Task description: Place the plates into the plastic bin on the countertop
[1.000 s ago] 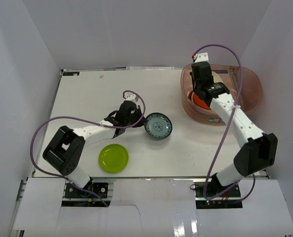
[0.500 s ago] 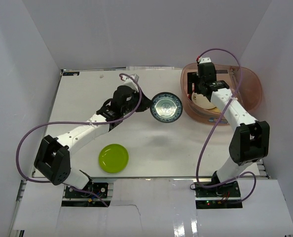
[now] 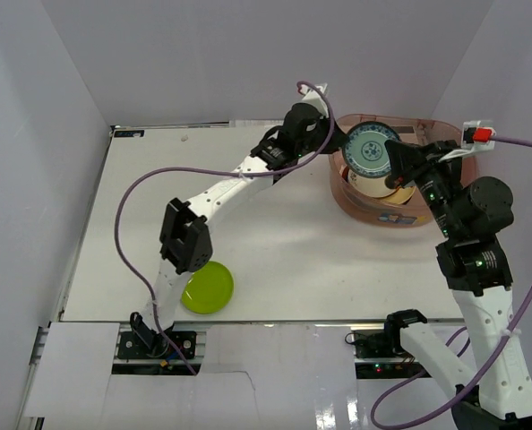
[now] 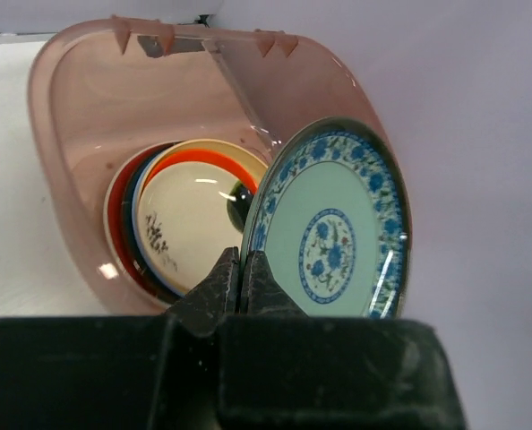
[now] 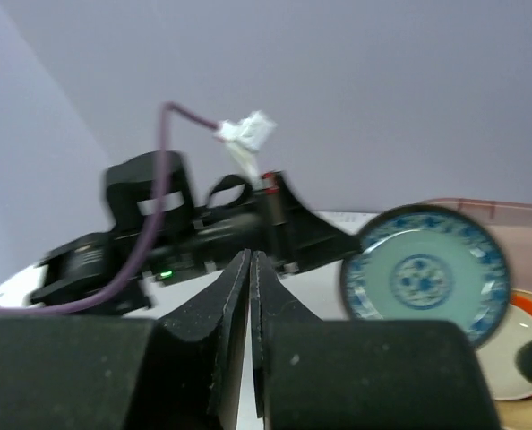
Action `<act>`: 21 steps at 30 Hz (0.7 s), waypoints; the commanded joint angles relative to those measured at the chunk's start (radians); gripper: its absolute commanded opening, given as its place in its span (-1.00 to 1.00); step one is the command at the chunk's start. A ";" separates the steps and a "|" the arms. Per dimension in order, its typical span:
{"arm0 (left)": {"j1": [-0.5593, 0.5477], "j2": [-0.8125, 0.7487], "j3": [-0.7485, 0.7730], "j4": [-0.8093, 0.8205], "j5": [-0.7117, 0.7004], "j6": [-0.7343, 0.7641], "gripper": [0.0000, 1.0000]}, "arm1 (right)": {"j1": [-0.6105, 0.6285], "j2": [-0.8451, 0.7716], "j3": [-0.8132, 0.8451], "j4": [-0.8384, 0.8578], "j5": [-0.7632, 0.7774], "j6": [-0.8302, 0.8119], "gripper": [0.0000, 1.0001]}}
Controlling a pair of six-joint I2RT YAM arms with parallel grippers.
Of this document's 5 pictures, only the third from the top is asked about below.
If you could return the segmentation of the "cream plate with black mark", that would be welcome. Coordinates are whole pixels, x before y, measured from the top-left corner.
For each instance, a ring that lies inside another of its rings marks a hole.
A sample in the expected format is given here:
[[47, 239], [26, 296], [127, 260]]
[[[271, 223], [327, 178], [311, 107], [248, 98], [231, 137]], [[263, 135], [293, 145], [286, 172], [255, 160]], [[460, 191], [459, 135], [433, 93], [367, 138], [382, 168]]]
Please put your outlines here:
[[362, 176], [354, 170], [348, 171], [348, 182], [361, 194], [372, 198], [384, 198], [396, 192], [396, 189], [389, 188], [385, 182], [389, 172], [381, 176]]

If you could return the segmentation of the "blue white patterned plate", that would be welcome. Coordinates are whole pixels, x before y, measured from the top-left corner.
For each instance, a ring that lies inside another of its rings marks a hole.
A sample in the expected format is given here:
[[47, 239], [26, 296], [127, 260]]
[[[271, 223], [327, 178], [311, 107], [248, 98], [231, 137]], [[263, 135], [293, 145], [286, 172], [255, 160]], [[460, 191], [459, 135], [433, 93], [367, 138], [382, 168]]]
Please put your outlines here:
[[390, 173], [390, 159], [385, 147], [388, 140], [399, 141], [399, 134], [388, 125], [366, 121], [347, 132], [342, 157], [355, 174], [378, 178]]

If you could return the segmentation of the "lime green plate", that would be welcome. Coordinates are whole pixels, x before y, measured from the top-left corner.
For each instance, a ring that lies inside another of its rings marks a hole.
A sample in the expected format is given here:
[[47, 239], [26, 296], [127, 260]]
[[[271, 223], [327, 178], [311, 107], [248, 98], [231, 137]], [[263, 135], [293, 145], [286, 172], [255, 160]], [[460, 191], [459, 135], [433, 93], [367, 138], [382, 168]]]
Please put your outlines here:
[[181, 303], [195, 314], [215, 314], [229, 303], [234, 289], [230, 270], [220, 262], [210, 261], [188, 280]]

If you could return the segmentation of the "beige bear plate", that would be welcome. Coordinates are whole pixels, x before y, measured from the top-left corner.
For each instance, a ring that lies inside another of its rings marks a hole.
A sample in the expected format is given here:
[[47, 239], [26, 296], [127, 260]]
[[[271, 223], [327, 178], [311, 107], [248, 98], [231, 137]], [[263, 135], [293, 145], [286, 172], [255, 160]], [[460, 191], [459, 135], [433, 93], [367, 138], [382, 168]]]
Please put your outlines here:
[[413, 194], [415, 193], [415, 190], [416, 188], [414, 186], [410, 186], [407, 188], [400, 187], [393, 193], [380, 198], [380, 201], [395, 205], [406, 204], [412, 198]]

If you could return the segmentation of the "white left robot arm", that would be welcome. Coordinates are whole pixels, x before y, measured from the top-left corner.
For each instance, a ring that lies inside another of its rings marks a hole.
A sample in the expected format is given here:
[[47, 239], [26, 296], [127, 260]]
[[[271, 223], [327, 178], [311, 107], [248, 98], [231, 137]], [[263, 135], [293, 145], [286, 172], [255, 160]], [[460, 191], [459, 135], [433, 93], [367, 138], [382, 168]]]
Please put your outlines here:
[[218, 171], [218, 182], [207, 190], [186, 201], [174, 198], [167, 203], [159, 231], [155, 282], [149, 282], [126, 257], [121, 259], [149, 292], [149, 315], [133, 312], [129, 317], [138, 347], [148, 357], [180, 349], [168, 332], [190, 276], [211, 259], [213, 229], [242, 203], [315, 157], [336, 152], [345, 140], [328, 103], [298, 102], [233, 171]]

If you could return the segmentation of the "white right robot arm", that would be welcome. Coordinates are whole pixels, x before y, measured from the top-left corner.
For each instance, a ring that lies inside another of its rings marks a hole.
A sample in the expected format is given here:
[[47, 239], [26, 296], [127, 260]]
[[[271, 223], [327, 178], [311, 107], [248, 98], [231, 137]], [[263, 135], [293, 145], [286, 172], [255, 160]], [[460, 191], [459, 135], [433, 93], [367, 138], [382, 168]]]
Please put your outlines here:
[[383, 344], [394, 357], [413, 356], [447, 395], [443, 410], [459, 429], [532, 429], [532, 378], [512, 305], [512, 276], [497, 235], [514, 220], [513, 195], [500, 179], [463, 185], [453, 141], [418, 146], [387, 141], [391, 182], [417, 188], [443, 234], [437, 262], [465, 323], [476, 362], [467, 367], [409, 309], [390, 314]]

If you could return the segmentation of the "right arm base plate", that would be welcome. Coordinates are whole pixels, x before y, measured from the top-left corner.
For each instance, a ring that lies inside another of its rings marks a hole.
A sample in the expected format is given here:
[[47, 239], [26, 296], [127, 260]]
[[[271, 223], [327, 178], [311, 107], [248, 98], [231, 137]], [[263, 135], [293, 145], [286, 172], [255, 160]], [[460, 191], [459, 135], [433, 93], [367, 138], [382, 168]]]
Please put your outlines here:
[[413, 358], [384, 331], [351, 331], [344, 341], [355, 349], [356, 358]]

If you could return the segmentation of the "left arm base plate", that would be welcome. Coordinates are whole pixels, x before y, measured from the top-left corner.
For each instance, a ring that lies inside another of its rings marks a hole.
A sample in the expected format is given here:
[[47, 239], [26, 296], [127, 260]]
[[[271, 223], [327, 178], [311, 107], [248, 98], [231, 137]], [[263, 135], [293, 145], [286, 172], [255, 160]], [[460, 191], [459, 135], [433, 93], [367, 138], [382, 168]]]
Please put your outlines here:
[[[176, 344], [187, 360], [195, 358], [197, 333], [195, 331], [170, 331], [167, 336]], [[116, 358], [121, 360], [163, 359], [180, 360], [176, 350], [156, 333], [154, 347], [148, 346], [132, 331], [120, 334]]]

